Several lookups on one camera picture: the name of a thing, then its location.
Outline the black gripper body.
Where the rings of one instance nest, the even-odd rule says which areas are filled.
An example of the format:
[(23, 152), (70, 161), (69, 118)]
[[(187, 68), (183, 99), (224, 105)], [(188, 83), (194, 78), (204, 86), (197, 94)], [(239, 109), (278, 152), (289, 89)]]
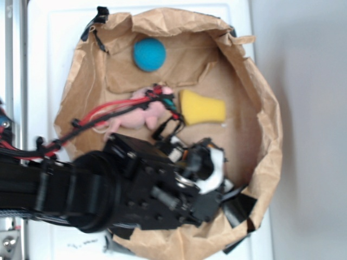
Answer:
[(183, 224), (200, 226), (219, 210), (217, 189), (199, 194), (189, 171), (189, 149), (173, 162), (151, 143), (113, 133), (104, 152), (122, 179), (114, 226), (169, 230)]

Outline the black white padded gripper finger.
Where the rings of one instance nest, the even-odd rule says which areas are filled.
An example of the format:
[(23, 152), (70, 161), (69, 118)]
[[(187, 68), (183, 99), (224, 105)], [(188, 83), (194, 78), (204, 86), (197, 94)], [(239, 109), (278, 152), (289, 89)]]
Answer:
[(219, 188), (224, 179), (224, 150), (206, 138), (189, 149), (189, 171), (193, 174), (199, 194)]

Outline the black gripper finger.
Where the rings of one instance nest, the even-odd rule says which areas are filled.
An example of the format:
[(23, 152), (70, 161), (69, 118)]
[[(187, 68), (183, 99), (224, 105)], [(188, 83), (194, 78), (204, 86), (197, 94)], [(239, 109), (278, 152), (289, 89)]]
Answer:
[(240, 194), (248, 185), (235, 186), (229, 179), (224, 179), (217, 188), (217, 202), (222, 203)]

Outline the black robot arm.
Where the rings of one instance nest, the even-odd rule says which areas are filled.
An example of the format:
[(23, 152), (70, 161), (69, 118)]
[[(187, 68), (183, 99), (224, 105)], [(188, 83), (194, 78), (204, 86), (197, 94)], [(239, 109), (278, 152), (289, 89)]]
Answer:
[(1, 149), (1, 214), (41, 219), (91, 233), (110, 229), (172, 230), (200, 226), (222, 210), (245, 221), (255, 199), (224, 176), (224, 151), (210, 139), (192, 147), (112, 134), (102, 151), (71, 163)]

